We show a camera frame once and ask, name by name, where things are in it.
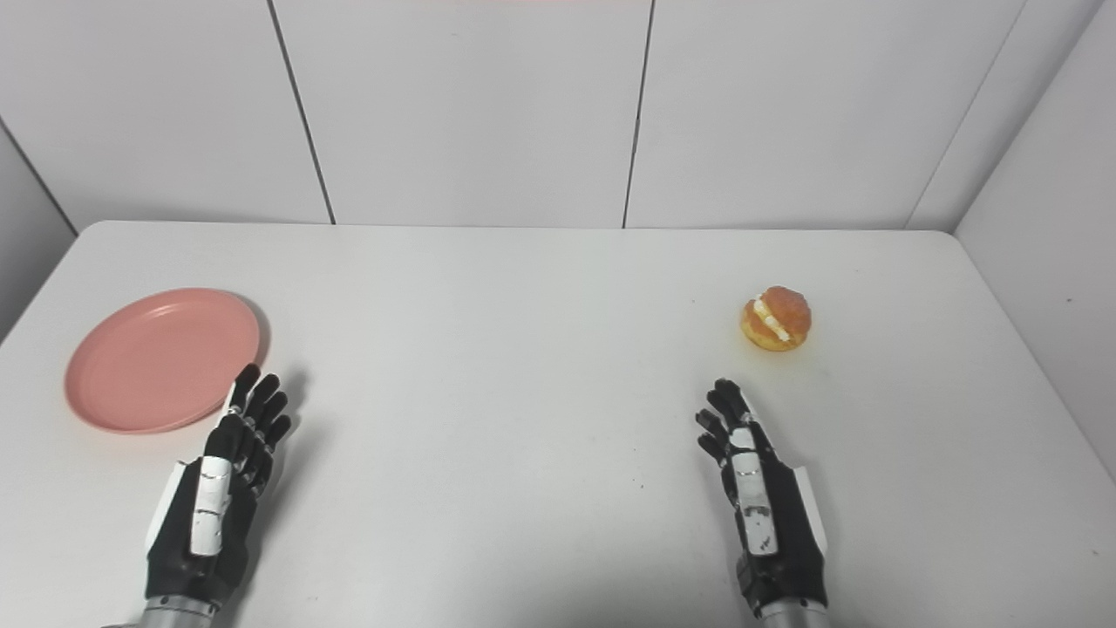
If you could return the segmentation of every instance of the panel seam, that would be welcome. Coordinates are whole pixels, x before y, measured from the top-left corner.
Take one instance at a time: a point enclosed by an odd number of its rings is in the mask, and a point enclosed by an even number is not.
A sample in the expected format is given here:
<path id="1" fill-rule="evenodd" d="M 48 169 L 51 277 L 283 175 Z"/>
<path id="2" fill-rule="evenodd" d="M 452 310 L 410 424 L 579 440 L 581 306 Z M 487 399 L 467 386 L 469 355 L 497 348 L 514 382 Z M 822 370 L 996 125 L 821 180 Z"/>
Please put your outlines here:
<path id="1" fill-rule="evenodd" d="M 295 94 L 295 105 L 298 107 L 298 117 L 302 120 L 302 132 L 306 134 L 306 144 L 310 148 L 310 160 L 314 162 L 314 172 L 318 175 L 318 186 L 321 189 L 321 197 L 326 202 L 326 213 L 329 215 L 329 223 L 337 224 L 337 216 L 334 214 L 334 205 L 329 201 L 329 190 L 326 189 L 326 176 L 321 173 L 321 162 L 318 161 L 318 149 L 314 145 L 314 135 L 310 133 L 310 123 L 306 118 L 306 107 L 302 105 L 302 95 L 298 90 L 298 81 L 295 80 L 295 68 L 290 64 L 290 54 L 287 51 L 287 39 L 282 35 L 279 26 L 279 13 L 276 11 L 273 0 L 267 0 L 268 11 L 271 13 L 271 25 L 276 30 L 276 39 L 279 41 L 279 51 L 282 52 L 282 62 L 287 68 L 287 78 L 290 80 L 290 89 Z"/>
<path id="2" fill-rule="evenodd" d="M 655 0 L 651 0 L 651 9 L 647 11 L 647 38 L 643 44 L 643 68 L 639 70 L 639 97 L 635 105 L 635 128 L 632 132 L 632 157 L 628 161 L 627 187 L 624 190 L 624 216 L 620 219 L 620 229 L 627 229 L 628 202 L 632 200 L 632 175 L 635 173 L 635 152 L 639 146 L 639 124 L 643 116 L 643 90 L 647 85 L 647 57 L 651 56 L 651 29 L 655 23 Z"/>
<path id="3" fill-rule="evenodd" d="M 1019 4 L 1019 10 L 1016 11 L 1014 19 L 1011 20 L 1011 26 L 1008 27 L 1008 32 L 1003 35 L 1003 40 L 1000 41 L 1000 47 L 997 48 L 995 55 L 992 55 L 992 61 L 988 64 L 988 68 L 984 69 L 984 76 L 981 77 L 980 84 L 977 85 L 977 89 L 973 90 L 972 98 L 969 99 L 969 104 L 965 105 L 964 113 L 961 114 L 961 119 L 958 120 L 958 126 L 953 129 L 953 134 L 950 135 L 950 141 L 945 144 L 945 149 L 937 157 L 937 163 L 934 164 L 934 170 L 931 171 L 930 176 L 926 178 L 926 184 L 922 186 L 922 191 L 918 192 L 918 197 L 915 199 L 914 205 L 911 207 L 911 213 L 907 214 L 906 221 L 903 222 L 903 228 L 906 229 L 911 225 L 911 220 L 914 219 L 914 214 L 918 211 L 918 205 L 922 203 L 923 196 L 926 195 L 926 190 L 930 189 L 930 184 L 934 181 L 934 176 L 937 175 L 937 171 L 941 170 L 942 163 L 945 162 L 945 155 L 950 154 L 950 148 L 953 147 L 953 143 L 956 141 L 958 135 L 961 133 L 961 127 L 964 126 L 965 119 L 969 118 L 969 112 L 972 110 L 973 104 L 980 97 L 981 91 L 984 89 L 984 84 L 988 83 L 988 77 L 992 74 L 992 68 L 995 67 L 995 62 L 1000 60 L 1000 54 L 1003 52 L 1004 46 L 1008 45 L 1008 40 L 1011 39 L 1011 33 L 1016 31 L 1016 25 L 1019 23 L 1019 17 L 1023 15 L 1023 10 L 1030 0 L 1023 0 Z"/>
<path id="4" fill-rule="evenodd" d="M 11 145 L 16 148 L 16 153 L 19 155 L 19 158 L 23 160 L 23 164 L 31 171 L 31 176 L 35 176 L 35 180 L 39 183 L 39 187 L 42 189 L 42 193 L 47 195 L 47 199 L 50 200 L 50 204 L 54 205 L 55 211 L 58 212 L 62 222 L 66 223 L 66 228 L 70 230 L 70 233 L 74 233 L 74 236 L 77 236 L 77 229 L 74 228 L 74 222 L 69 219 L 69 215 L 62 211 L 62 205 L 58 204 L 58 199 L 55 197 L 54 192 L 51 192 L 50 187 L 47 186 L 47 182 L 42 180 L 39 171 L 35 168 L 35 164 L 31 163 L 31 160 L 27 156 L 27 152 L 23 151 L 23 146 L 19 145 L 19 141 L 16 139 L 16 134 L 8 127 L 8 124 L 3 120 L 3 116 L 0 116 L 0 131 L 2 131 L 8 137 L 8 141 L 11 142 Z"/>

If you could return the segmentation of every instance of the black robotic finger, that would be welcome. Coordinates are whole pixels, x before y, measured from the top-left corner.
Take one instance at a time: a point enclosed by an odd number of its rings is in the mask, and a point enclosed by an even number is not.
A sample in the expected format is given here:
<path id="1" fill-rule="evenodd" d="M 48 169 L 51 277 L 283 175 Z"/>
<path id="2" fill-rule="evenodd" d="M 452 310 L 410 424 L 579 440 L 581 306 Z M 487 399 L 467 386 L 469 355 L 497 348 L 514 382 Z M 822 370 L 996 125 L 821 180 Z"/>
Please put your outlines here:
<path id="1" fill-rule="evenodd" d="M 243 439 L 243 422 L 234 415 L 225 415 L 205 441 L 205 455 L 233 461 Z"/>
<path id="2" fill-rule="evenodd" d="M 698 437 L 698 445 L 705 451 L 706 454 L 716 461 L 718 465 L 724 464 L 724 447 L 718 443 L 716 438 L 711 434 L 703 434 Z"/>
<path id="3" fill-rule="evenodd" d="M 260 495 L 262 495 L 263 491 L 268 487 L 268 482 L 271 481 L 271 468 L 275 464 L 272 462 L 273 458 L 271 457 L 271 454 L 279 445 L 279 442 L 282 441 L 282 437 L 287 436 L 287 433 L 290 432 L 290 417 L 283 415 L 276 419 L 275 423 L 271 424 L 271 429 L 268 431 L 268 435 L 264 438 L 267 455 L 260 456 L 259 470 L 256 472 L 256 477 L 252 479 L 252 483 L 250 485 L 250 489 L 257 500 L 259 500 Z"/>
<path id="4" fill-rule="evenodd" d="M 279 378 L 275 374 L 260 380 L 260 384 L 252 389 L 252 397 L 248 402 L 248 408 L 244 409 L 244 419 L 254 425 L 263 414 L 264 405 L 277 390 L 279 390 Z"/>
<path id="5" fill-rule="evenodd" d="M 711 390 L 705 395 L 705 400 L 712 406 L 718 413 L 724 417 L 724 423 L 729 426 L 729 431 L 739 428 L 742 424 L 739 417 L 733 414 L 732 404 L 725 399 L 720 392 Z"/>
<path id="6" fill-rule="evenodd" d="M 751 412 L 748 408 L 748 403 L 744 402 L 744 395 L 740 393 L 740 387 L 737 386 L 737 383 L 720 379 L 716 380 L 713 388 L 721 394 L 721 397 L 723 397 L 725 402 L 729 403 L 729 406 L 732 408 L 733 419 L 742 419 L 744 415 Z"/>
<path id="7" fill-rule="evenodd" d="M 721 423 L 721 419 L 719 419 L 716 415 L 703 408 L 700 413 L 698 413 L 695 419 L 698 425 L 705 428 L 705 432 L 716 439 L 718 445 L 720 445 L 722 450 L 727 451 L 729 448 L 729 432 L 724 429 L 724 424 Z"/>
<path id="8" fill-rule="evenodd" d="M 287 436 L 290 432 L 291 422 L 290 417 L 283 415 L 276 419 L 269 427 L 267 434 L 263 436 L 263 444 L 268 447 L 268 453 L 275 452 L 276 446 L 282 441 L 282 437 Z"/>
<path id="9" fill-rule="evenodd" d="M 287 394 L 279 392 L 268 399 L 268 403 L 263 405 L 263 410 L 260 413 L 259 417 L 256 418 L 256 432 L 267 434 L 268 429 L 271 427 L 271 422 L 276 421 L 276 417 L 282 413 L 282 409 L 287 407 Z"/>
<path id="10" fill-rule="evenodd" d="M 240 476 L 244 484 L 251 486 L 257 483 L 257 480 L 260 477 L 261 470 L 263 470 L 264 466 L 270 466 L 271 456 L 275 454 L 276 446 L 283 436 L 287 436 L 287 433 L 290 432 L 290 417 L 283 415 L 268 426 L 266 434 L 257 432 L 252 435 L 252 452 L 248 460 L 244 461 L 240 470 Z M 268 479 L 264 477 L 262 483 L 267 484 L 267 482 Z"/>
<path id="11" fill-rule="evenodd" d="M 258 379 L 260 379 L 259 367 L 256 365 L 244 367 L 232 386 L 232 394 L 229 395 L 229 407 L 225 410 L 237 415 L 243 414 L 244 406 L 248 404 L 248 393 L 252 390 Z"/>

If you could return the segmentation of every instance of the white corner wall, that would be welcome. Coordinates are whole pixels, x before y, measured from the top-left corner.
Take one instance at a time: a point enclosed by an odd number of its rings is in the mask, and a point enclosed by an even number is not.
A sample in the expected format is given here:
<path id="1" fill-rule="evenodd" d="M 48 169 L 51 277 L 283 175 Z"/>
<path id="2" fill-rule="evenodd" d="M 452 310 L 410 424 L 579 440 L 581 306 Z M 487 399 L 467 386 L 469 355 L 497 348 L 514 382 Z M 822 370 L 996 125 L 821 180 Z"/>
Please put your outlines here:
<path id="1" fill-rule="evenodd" d="M 628 226 L 952 230 L 1097 0 L 658 0 Z"/>
<path id="2" fill-rule="evenodd" d="M 263 0 L 0 0 L 0 114 L 78 229 L 329 221 Z"/>
<path id="3" fill-rule="evenodd" d="M 74 233 L 0 128 L 0 340 L 73 241 Z"/>
<path id="4" fill-rule="evenodd" d="M 956 234 L 1116 475 L 1116 1 L 1094 17 Z"/>

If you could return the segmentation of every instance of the white wall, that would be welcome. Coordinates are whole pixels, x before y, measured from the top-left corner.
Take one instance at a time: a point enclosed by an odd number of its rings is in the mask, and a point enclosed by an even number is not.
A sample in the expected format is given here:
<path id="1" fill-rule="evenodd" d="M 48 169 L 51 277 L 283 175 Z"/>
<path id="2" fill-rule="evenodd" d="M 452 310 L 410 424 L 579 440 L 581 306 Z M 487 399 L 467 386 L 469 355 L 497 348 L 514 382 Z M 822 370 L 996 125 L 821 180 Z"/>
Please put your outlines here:
<path id="1" fill-rule="evenodd" d="M 0 126 L 0 340 L 74 233 Z"/>
<path id="2" fill-rule="evenodd" d="M 262 0 L 0 0 L 0 115 L 78 229 L 328 219 Z"/>
<path id="3" fill-rule="evenodd" d="M 1116 2 L 1108 0 L 958 228 L 1116 475 Z"/>
<path id="4" fill-rule="evenodd" d="M 339 222 L 619 226 L 650 0 L 277 0 Z"/>
<path id="5" fill-rule="evenodd" d="M 950 229 L 1095 6 L 658 0 L 627 223 Z"/>

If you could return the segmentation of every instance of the pink plate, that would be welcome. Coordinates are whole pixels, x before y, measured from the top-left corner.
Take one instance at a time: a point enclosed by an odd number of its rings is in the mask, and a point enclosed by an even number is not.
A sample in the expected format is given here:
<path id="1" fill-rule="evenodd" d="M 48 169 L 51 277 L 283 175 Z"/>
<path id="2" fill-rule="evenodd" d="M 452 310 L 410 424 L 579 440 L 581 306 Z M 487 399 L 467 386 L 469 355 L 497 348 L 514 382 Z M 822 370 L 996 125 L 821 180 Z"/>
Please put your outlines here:
<path id="1" fill-rule="evenodd" d="M 85 337 L 66 371 L 66 400 L 108 432 L 179 428 L 224 402 L 259 347 L 256 316 L 234 294 L 206 288 L 154 293 Z"/>

